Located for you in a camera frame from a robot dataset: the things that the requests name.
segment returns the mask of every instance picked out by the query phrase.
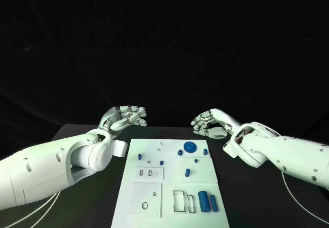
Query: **white board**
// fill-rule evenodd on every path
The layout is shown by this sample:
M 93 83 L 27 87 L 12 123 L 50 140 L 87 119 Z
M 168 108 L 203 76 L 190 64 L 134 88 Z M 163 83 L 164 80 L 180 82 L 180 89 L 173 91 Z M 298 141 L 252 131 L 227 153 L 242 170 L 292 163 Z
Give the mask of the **white board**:
M 187 153 L 183 150 L 183 144 L 187 141 L 196 144 L 194 153 Z M 111 228 L 229 227 L 210 151 L 207 149 L 207 155 L 203 155 L 203 149 L 207 149 L 204 140 L 131 140 Z M 186 168 L 190 169 L 188 177 L 184 177 Z M 134 185 L 138 183 L 142 187 L 134 190 Z M 151 200 L 152 195 L 150 193 L 154 192 L 157 184 L 161 186 L 161 198 L 157 198 L 160 199 L 160 206 L 155 202 L 147 205 L 147 209 L 142 209 L 141 201 Z M 144 195 L 134 201 L 131 196 L 137 194 L 135 191 L 142 192 Z M 184 212 L 174 212 L 173 191 L 183 191 Z M 200 212 L 199 191 L 206 191 L 207 197 L 214 195 L 217 212 L 213 212 L 212 206 L 210 212 Z M 188 213 L 187 195 L 188 198 L 190 196 L 193 198 L 194 213 Z M 180 196 L 177 206 L 181 208 Z

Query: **robotic arm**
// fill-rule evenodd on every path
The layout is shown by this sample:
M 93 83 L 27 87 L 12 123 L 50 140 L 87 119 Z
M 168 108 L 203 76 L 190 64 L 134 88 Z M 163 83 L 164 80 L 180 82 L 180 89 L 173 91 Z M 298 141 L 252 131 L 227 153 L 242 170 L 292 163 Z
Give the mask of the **robotic arm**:
M 207 128 L 219 123 L 220 127 Z M 219 109 L 210 109 L 191 121 L 193 132 L 213 139 L 230 134 L 222 149 L 253 168 L 269 160 L 282 173 L 329 189 L 329 147 L 324 144 L 281 136 L 261 123 L 239 124 Z
M 124 157 L 126 143 L 113 138 L 129 125 L 145 126 L 145 109 L 111 108 L 86 134 L 31 146 L 0 161 L 0 210 L 51 196 Z

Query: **white cable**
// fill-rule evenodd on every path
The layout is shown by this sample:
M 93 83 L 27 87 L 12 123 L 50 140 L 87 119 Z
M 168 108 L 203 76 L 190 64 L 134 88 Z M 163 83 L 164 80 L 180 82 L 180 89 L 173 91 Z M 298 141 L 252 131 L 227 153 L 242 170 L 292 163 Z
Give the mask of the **white cable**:
M 300 207 L 305 210 L 305 212 L 308 212 L 307 209 L 301 206 L 301 204 L 300 204 L 298 201 L 295 200 L 295 198 L 292 197 L 292 193 L 289 192 L 289 189 L 288 189 L 288 186 L 287 186 L 287 183 L 285 183 L 284 175 L 282 175 L 282 182 L 284 182 L 284 185 L 285 185 L 285 188 L 287 188 L 287 191 L 288 191 L 288 193 L 289 193 L 291 198 L 294 199 L 294 201 L 297 202 L 297 204 L 300 205 Z M 308 212 L 308 214 L 313 215 L 313 216 L 314 216 L 318 220 L 321 220 L 326 224 L 329 224 L 329 222 L 326 222 L 323 219 L 320 219 L 314 214 L 311 214 L 310 212 Z
M 47 201 L 43 203 L 43 205 L 28 214 L 25 215 L 20 220 L 17 220 L 12 224 L 10 224 L 8 226 L 5 226 L 4 228 L 8 228 L 11 226 L 14 226 L 17 223 L 20 223 L 23 220 L 25 220 L 44 206 L 46 204 L 50 202 L 50 200 L 53 199 L 56 193 L 53 194 L 53 196 L 47 199 Z
M 51 206 L 53 206 L 53 204 L 54 204 L 54 202 L 56 202 L 56 198 L 54 198 L 54 200 L 53 200 L 53 203 L 51 203 L 50 206 L 49 206 L 49 209 L 47 209 L 46 212 L 44 212 L 43 216 L 40 217 L 40 219 L 37 220 L 37 222 L 34 223 L 34 225 L 33 225 L 30 228 L 33 228 L 33 227 L 36 226 L 36 224 L 40 222 L 40 220 L 43 219 L 43 217 L 44 217 L 44 215 L 46 215 L 46 213 L 47 213 L 47 211 L 50 210 L 50 208 L 51 208 Z

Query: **robotic hand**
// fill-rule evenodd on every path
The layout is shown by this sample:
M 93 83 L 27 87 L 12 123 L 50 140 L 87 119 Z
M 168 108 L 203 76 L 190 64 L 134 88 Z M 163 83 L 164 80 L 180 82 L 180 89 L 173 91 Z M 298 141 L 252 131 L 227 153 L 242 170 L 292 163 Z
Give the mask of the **robotic hand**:
M 222 127 L 207 129 L 209 124 Z M 261 123 L 239 122 L 219 109 L 200 113 L 191 121 L 193 132 L 213 139 L 230 138 L 223 151 L 258 168 L 269 160 L 282 173 L 329 189 L 329 147 L 324 144 L 281 136 Z
M 147 126 L 145 109 L 111 108 L 86 134 L 31 146 L 0 161 L 0 210 L 51 196 L 124 157 L 126 143 L 113 138 L 131 125 Z

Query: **blue knob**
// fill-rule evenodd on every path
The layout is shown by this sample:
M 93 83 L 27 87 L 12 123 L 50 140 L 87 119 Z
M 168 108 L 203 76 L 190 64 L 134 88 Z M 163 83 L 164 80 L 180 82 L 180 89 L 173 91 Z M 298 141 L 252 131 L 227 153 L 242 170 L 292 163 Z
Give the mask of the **blue knob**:
M 186 176 L 186 177 L 190 176 L 190 169 L 186 169 L 184 176 Z
M 194 153 L 194 151 L 196 151 L 196 145 L 194 145 L 194 143 L 186 142 L 186 143 L 183 144 L 183 149 L 184 149 L 184 151 L 186 151 L 187 153 Z

